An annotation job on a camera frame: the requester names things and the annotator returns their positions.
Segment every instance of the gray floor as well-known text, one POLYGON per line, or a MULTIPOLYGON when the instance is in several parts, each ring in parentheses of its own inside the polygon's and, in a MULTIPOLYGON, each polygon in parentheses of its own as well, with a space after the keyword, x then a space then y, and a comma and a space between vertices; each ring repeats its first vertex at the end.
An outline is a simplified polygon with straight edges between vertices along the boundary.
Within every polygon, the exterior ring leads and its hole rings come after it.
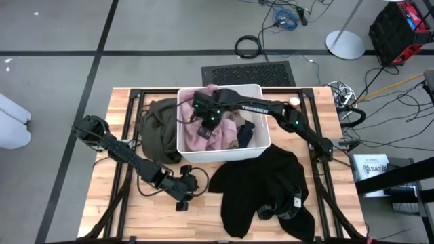
MULTIPOLYGON (((356 1, 335 0, 320 21, 295 31, 266 33, 267 48, 325 50, 324 39, 339 29, 356 1)), ((298 0, 309 7, 312 0, 298 0)), ((422 11, 427 10, 417 1, 422 11)), ((386 3, 364 1, 349 30, 362 37, 372 49, 368 27, 386 3)), ((0 0, 0 50, 96 50, 111 1, 103 0, 0 0)), ((312 18, 324 6, 316 4, 312 18)), ((117 7, 105 50, 203 50, 233 49, 242 35, 260 30, 267 8, 236 0, 125 0, 117 7)), ((434 49, 433 44, 424 49, 434 49)), ((346 61, 330 55, 307 56, 320 65, 321 84, 343 81, 357 93, 363 75, 379 67, 375 56, 346 61)), ((0 57, 0 92, 32 112, 33 139, 18 150, 0 150, 0 243, 33 243, 48 202, 66 146, 71 125, 86 84, 93 56, 89 57, 0 57)), ((301 56, 289 60, 299 86, 318 84, 317 67, 301 56)), ((370 91, 402 81, 433 68, 432 56, 414 56, 400 74, 381 74, 370 91)), ((173 87, 201 85, 202 66, 263 62, 240 60, 236 56, 103 56, 86 107, 86 114, 104 116, 113 87, 173 87)), ((416 81, 398 87, 411 87, 416 81)), ((428 98, 421 89, 412 91, 421 103, 428 98)), ((379 98, 360 105, 368 114, 392 99, 379 98)), ((365 125, 416 111, 399 103, 388 105, 365 125)), ((405 123, 390 123, 360 131, 363 139, 388 142, 419 132, 433 116, 405 123)), ((400 143, 399 146, 430 148, 431 130, 400 143)), ((391 157, 413 157, 416 161, 431 152, 391 147, 366 148, 357 153, 387 153, 391 157)), ((75 145, 71 164, 54 215, 48 241, 71 240, 77 235, 95 154, 82 143, 75 145)), ((423 182, 425 188, 434 183, 423 182)), ((427 242, 420 218, 393 213, 387 199, 361 199, 366 222, 373 237, 411 230, 391 237, 392 241, 427 242)))

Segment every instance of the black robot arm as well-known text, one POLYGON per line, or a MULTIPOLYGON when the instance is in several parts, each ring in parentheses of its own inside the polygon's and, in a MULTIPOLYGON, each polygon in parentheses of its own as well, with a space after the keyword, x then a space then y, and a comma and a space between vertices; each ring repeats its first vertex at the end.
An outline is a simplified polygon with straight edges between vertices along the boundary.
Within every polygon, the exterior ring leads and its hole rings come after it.
POLYGON ((127 143, 119 141, 109 131, 106 121, 97 116, 87 115, 79 126, 73 127, 74 135, 88 146, 100 146, 108 151, 110 158, 116 162, 125 162, 137 170, 137 174, 146 183, 155 189, 164 190, 167 194, 180 201, 177 211, 187 210, 188 204, 193 198, 190 192, 196 191, 196 177, 190 174, 192 167, 181 167, 182 176, 174 177, 162 164, 139 157, 127 143))
POLYGON ((193 116, 203 119, 198 134, 205 138, 209 137, 211 131, 220 123, 224 112, 247 110, 274 117, 282 129, 297 133, 312 145, 318 159, 329 162, 333 158, 333 143, 327 138, 319 137, 309 127, 304 115, 287 102, 249 98, 230 89, 220 89, 211 96, 196 91, 192 106, 193 116))

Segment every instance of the wooden table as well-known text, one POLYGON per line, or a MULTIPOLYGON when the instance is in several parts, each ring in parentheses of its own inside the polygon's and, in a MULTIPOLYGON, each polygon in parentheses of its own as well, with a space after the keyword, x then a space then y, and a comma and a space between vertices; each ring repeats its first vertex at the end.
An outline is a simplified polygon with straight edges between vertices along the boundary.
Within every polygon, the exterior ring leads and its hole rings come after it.
MULTIPOLYGON (((315 103, 317 105, 323 136, 330 139, 341 138, 342 134, 330 88, 314 87, 313 91, 315 93, 315 103)), ((118 138, 121 137, 123 130, 129 94, 130 88, 113 89, 110 104, 108 106, 108 112, 105 119, 110 125, 111 132, 118 138)), ((146 95, 144 104, 149 104, 152 100, 174 96, 176 95, 146 95)), ((291 94, 265 94, 264 98, 269 100, 288 101, 291 96, 291 94)), ((135 102, 128 138, 132 138, 137 107, 138 103, 135 102)), ((308 117, 309 121, 312 121, 310 108, 308 108, 308 117)), ((271 142, 278 147, 292 151, 304 166, 304 173, 309 187, 309 197, 304 204, 315 218, 315 236, 322 236, 323 231, 319 218, 307 143, 297 134, 289 134, 283 131, 276 124, 276 121, 273 118, 268 117, 267 119, 269 123, 271 142)), ((137 149, 137 153, 141 157, 144 157, 140 147, 137 149)), ((98 153, 96 160, 106 156, 106 152, 98 153)), ((334 158, 348 162, 347 157, 336 150, 334 151, 334 158)), ((178 165, 170 165, 170 168, 173 169, 176 174, 179 172, 180 166, 184 164, 186 164, 185 160, 178 165)), ((200 166, 211 176, 221 165, 222 163, 219 162, 205 163, 200 166)), ((329 165, 339 208, 361 234, 366 234, 359 197, 357 195, 353 181, 353 174, 350 168, 336 162, 330 162, 329 165)), ((111 159, 103 160, 95 166, 85 202, 78 237, 82 237, 92 229, 109 205, 115 166, 116 163, 111 159)), ((125 174, 125 169, 126 165, 123 166, 123 174, 125 174)), ((197 176, 199 184, 205 184, 205 177, 200 172, 195 175, 197 176)), ((207 192, 200 197, 194 198, 189 203, 188 211, 176 212, 176 201, 173 198, 164 192, 153 197, 143 197, 139 194, 136 188, 135 172, 132 179, 125 228, 123 232, 123 238, 125 240, 128 240, 130 236, 134 235, 137 236, 139 241, 298 241, 298 239, 290 236, 282 230, 278 219, 275 216, 270 220, 259 220, 256 214, 252 221, 252 225, 250 226, 249 233, 244 237, 244 239, 231 238, 225 232, 220 217, 222 195, 207 192)), ((140 181, 139 184, 142 191, 153 191, 153 189, 145 182, 140 181)), ((326 203, 325 206, 328 214, 330 234, 333 237, 336 236, 333 218, 326 203)), ((113 220, 112 236, 116 233, 118 213, 119 207, 117 212, 115 212, 113 220)))

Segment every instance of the black cloth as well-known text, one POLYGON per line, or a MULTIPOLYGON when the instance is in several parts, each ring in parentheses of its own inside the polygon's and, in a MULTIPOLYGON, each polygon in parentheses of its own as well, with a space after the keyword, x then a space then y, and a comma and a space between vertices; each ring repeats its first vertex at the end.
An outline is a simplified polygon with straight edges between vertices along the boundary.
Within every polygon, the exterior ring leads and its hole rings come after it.
POLYGON ((176 150, 176 98, 152 101, 140 120, 143 153, 154 161, 179 163, 176 150))
POLYGON ((255 124, 247 120, 245 121, 245 124, 239 128, 237 133, 239 148, 247 148, 247 145, 252 139, 254 128, 255 124))
POLYGON ((255 211, 261 219, 272 215, 288 234, 313 242, 315 220, 303 203, 309 192, 303 166, 292 153, 271 145, 259 157, 222 165, 210 180, 210 192, 223 193, 220 215, 232 237, 243 238, 255 211), (294 206, 301 198, 301 207, 294 206))

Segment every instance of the white box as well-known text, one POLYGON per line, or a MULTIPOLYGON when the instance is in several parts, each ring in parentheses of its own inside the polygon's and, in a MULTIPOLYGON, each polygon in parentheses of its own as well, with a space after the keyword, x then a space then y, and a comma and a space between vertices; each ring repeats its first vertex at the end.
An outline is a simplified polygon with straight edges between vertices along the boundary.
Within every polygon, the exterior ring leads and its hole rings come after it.
MULTIPOLYGON (((180 101, 180 94, 185 91, 192 89, 201 89, 203 87, 191 87, 191 88, 182 88, 178 91, 178 104, 180 101)), ((262 89, 257 84, 248 84, 248 85, 223 85, 219 86, 220 89, 231 89, 238 92, 242 96, 249 96, 253 98, 263 98, 262 97, 262 89)), ((243 160, 250 159, 254 157, 258 157, 267 149, 270 144, 270 132, 269 126, 267 123, 267 118, 265 115, 260 113, 252 113, 244 110, 239 111, 241 116, 254 123, 255 128, 253 130, 253 136, 250 140, 247 148, 241 149, 230 149, 230 150, 211 150, 211 151, 201 151, 201 152, 187 152, 184 140, 184 126, 183 124, 177 122, 177 134, 176 134, 176 149, 178 152, 191 163, 210 163, 210 162, 219 162, 219 161, 235 161, 235 160, 243 160)), ((181 120, 180 116, 180 106, 178 107, 177 112, 178 120, 181 120)))

